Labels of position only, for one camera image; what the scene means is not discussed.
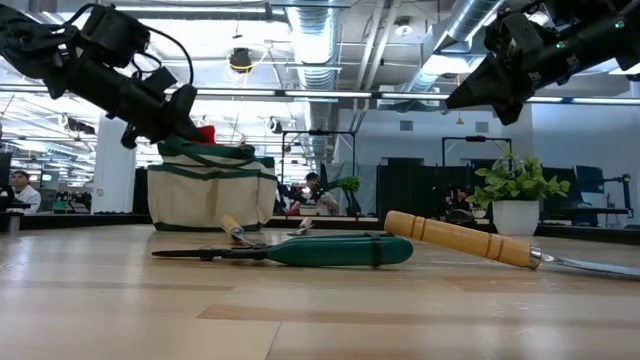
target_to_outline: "table surface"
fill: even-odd
[[[253,234],[270,243],[286,231]],[[314,230],[315,234],[329,231]],[[530,239],[640,266],[640,247]],[[229,246],[151,226],[0,237],[0,359],[637,359],[640,281],[415,243],[373,270],[156,259]]]

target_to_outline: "red item in bag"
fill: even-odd
[[[205,141],[191,141],[192,143],[216,145],[216,128],[213,125],[199,127],[198,132],[205,138]]]

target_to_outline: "canvas tote bag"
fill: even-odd
[[[158,144],[162,165],[149,166],[149,212],[157,230],[207,231],[232,216],[247,230],[273,215],[275,162],[250,147],[196,145],[170,137]]]

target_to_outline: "bag handle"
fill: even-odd
[[[247,160],[239,162],[237,164],[222,164],[217,161],[209,160],[202,157],[201,155],[193,151],[193,148],[191,146],[185,146],[190,144],[191,143],[187,142],[186,140],[177,138],[175,136],[171,136],[164,141],[164,145],[169,147],[174,152],[178,154],[182,154],[195,162],[198,162],[202,165],[209,166],[209,167],[218,167],[221,169],[237,169],[245,165],[251,164],[256,160],[255,155],[252,155]]]

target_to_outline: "green plant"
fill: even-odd
[[[338,181],[338,186],[346,191],[357,192],[360,190],[360,179],[355,176],[349,176]]]
[[[491,169],[478,169],[476,174],[485,178],[486,186],[476,186],[467,202],[476,203],[486,209],[492,201],[526,200],[539,201],[551,196],[567,196],[569,182],[558,182],[554,176],[545,180],[540,161],[535,158],[513,156],[507,152]]]

